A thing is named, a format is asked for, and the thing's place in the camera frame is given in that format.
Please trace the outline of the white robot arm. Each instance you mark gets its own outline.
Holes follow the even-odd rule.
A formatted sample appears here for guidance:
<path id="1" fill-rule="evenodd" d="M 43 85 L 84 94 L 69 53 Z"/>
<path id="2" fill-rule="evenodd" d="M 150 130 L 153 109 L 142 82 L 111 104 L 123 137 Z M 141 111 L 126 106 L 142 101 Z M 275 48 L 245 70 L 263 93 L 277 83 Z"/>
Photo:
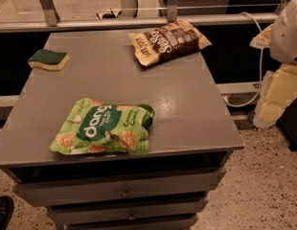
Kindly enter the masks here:
<path id="1" fill-rule="evenodd" d="M 274 21 L 269 50 L 281 63 L 297 65 L 297 0 L 290 0 Z"/>

